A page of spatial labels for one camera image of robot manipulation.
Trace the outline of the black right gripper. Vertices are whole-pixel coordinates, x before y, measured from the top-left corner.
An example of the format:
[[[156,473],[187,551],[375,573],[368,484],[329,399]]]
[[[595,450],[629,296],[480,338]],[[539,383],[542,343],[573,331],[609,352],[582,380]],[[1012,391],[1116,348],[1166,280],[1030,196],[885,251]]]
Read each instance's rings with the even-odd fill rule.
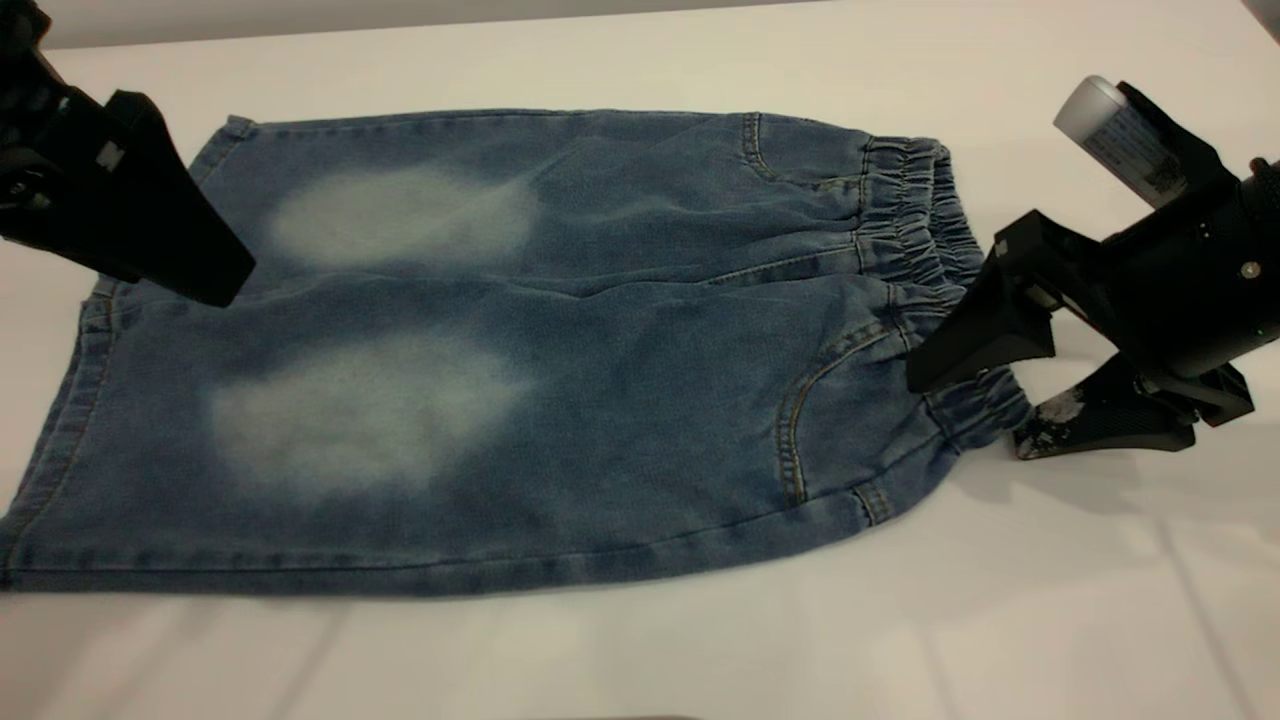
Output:
[[[1179,452],[1196,411],[1220,427],[1254,405],[1235,359],[1277,338],[1277,182],[1189,193],[1105,241],[1029,211],[996,236],[960,304],[908,356],[928,393],[1052,357],[1068,309],[1120,355],[1038,404],[1012,433],[1020,460],[1108,448]]]

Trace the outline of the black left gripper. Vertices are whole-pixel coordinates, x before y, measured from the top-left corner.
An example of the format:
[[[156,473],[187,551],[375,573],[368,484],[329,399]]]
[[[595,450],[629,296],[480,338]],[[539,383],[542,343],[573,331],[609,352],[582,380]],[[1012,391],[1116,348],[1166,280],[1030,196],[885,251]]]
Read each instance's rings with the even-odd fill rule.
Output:
[[[41,50],[33,1],[1,12],[3,237],[127,282],[228,306],[255,269],[246,246],[166,146],[143,94],[100,104]]]

